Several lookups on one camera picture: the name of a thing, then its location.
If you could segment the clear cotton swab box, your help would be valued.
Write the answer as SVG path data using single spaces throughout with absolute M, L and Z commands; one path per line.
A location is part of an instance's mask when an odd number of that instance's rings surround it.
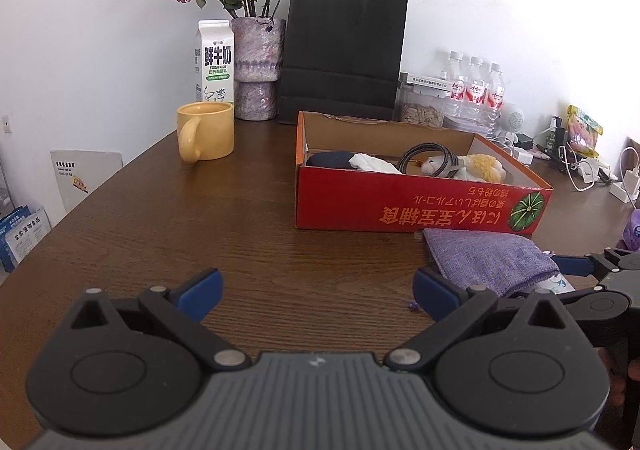
M 549 277 L 548 280 L 536 283 L 534 288 L 546 289 L 556 295 L 575 292 L 574 286 L 565 279 L 562 273 L 555 274 L 553 277 Z

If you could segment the purple cloth pouch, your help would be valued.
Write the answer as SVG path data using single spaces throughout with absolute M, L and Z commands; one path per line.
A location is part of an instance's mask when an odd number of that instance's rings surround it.
M 525 236 L 445 229 L 425 229 L 423 234 L 440 274 L 463 289 L 485 285 L 508 296 L 561 272 L 551 256 Z

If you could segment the yellow white plush toy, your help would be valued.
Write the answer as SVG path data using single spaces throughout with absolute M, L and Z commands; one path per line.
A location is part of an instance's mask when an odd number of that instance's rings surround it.
M 429 177 L 502 183 L 506 170 L 498 158 L 488 154 L 431 156 L 421 164 L 421 173 Z

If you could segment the white diaper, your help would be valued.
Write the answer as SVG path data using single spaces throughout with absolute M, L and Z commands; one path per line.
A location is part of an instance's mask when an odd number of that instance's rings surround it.
M 366 173 L 387 173 L 388 175 L 401 175 L 401 171 L 392 163 L 384 161 L 382 158 L 374 157 L 364 153 L 352 155 L 348 160 L 349 166 Z

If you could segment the navy zip pouch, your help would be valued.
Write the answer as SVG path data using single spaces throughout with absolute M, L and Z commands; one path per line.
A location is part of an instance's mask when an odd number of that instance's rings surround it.
M 347 151 L 320 152 L 311 155 L 306 162 L 307 166 L 332 168 L 332 169 L 352 169 L 350 160 L 354 153 Z

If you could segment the purple tissue pack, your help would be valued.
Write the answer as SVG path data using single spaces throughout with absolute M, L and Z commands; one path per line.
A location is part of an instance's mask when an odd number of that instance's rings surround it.
M 623 229 L 622 241 L 630 251 L 640 251 L 640 209 L 634 209 Z

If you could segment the snack bag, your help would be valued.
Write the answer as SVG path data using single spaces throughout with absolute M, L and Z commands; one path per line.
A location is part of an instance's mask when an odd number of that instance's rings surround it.
M 596 146 L 603 128 L 575 105 L 567 107 L 567 132 L 568 144 L 574 152 L 586 157 L 598 156 Z

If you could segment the red cardboard box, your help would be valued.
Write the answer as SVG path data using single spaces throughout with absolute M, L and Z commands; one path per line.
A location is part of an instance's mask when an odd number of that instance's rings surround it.
M 502 183 L 428 177 L 416 163 L 403 175 L 310 165 L 314 154 L 350 152 L 396 162 L 433 142 L 454 153 L 498 159 Z M 450 129 L 302 112 L 296 127 L 295 224 L 300 229 L 412 232 L 423 228 L 535 231 L 549 183 L 482 136 Z

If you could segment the yellow ceramic mug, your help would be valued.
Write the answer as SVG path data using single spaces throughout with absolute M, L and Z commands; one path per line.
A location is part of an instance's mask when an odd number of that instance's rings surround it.
M 234 106 L 194 102 L 177 110 L 177 139 L 183 162 L 195 164 L 229 156 L 234 150 Z

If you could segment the water bottle middle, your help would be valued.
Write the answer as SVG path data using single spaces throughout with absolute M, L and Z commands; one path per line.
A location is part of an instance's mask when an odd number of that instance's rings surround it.
M 473 124 L 480 123 L 480 114 L 484 104 L 486 82 L 482 74 L 484 61 L 478 56 L 472 56 L 464 74 L 462 115 Z

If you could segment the water bottle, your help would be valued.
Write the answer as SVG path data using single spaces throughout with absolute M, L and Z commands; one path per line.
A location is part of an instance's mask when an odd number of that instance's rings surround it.
M 480 123 L 480 114 L 484 104 L 486 82 L 482 74 L 484 61 L 478 56 L 472 56 L 464 74 L 462 115 L 473 124 Z
M 465 77 L 462 70 L 462 54 L 451 51 L 448 61 L 442 66 L 440 78 L 445 80 L 449 86 L 449 100 L 446 114 L 450 118 L 463 117 Z
M 482 110 L 483 125 L 491 136 L 497 127 L 500 110 L 504 103 L 506 86 L 503 82 L 502 67 L 492 63 L 485 78 L 485 98 Z

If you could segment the water bottle left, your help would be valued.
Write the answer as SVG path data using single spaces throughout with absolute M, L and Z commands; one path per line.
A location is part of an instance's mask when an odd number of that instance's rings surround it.
M 450 118 L 463 117 L 465 77 L 462 70 L 462 54 L 451 51 L 448 61 L 442 66 L 440 78 L 445 80 L 449 86 L 449 100 L 446 114 Z

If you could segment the clear jar of seeds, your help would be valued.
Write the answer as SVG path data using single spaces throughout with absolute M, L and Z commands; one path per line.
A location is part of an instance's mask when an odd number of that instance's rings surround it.
M 445 117 L 444 103 L 443 98 L 437 98 L 435 95 L 401 87 L 396 104 L 397 116 L 403 123 L 442 128 Z

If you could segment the milk carton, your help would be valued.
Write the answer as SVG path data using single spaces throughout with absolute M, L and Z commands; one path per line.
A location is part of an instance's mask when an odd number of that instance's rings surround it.
M 198 101 L 234 100 L 234 34 L 228 20 L 200 20 L 195 43 Z

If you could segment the black paper bag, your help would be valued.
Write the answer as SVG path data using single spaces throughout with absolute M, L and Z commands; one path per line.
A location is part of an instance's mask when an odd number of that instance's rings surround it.
M 394 117 L 408 0 L 290 0 L 277 89 L 281 124 L 300 112 Z

